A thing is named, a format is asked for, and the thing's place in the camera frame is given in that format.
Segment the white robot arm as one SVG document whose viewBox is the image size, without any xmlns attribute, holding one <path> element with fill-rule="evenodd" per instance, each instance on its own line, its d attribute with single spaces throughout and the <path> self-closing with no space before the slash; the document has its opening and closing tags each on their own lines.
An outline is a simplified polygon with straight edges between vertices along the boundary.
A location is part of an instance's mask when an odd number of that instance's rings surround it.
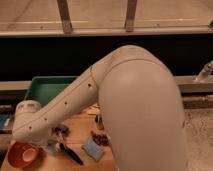
<svg viewBox="0 0 213 171">
<path fill-rule="evenodd" d="M 13 138 L 38 146 L 50 129 L 97 103 L 118 171 L 186 171 L 181 93 L 148 50 L 126 45 L 91 65 L 43 107 L 17 105 Z"/>
</svg>

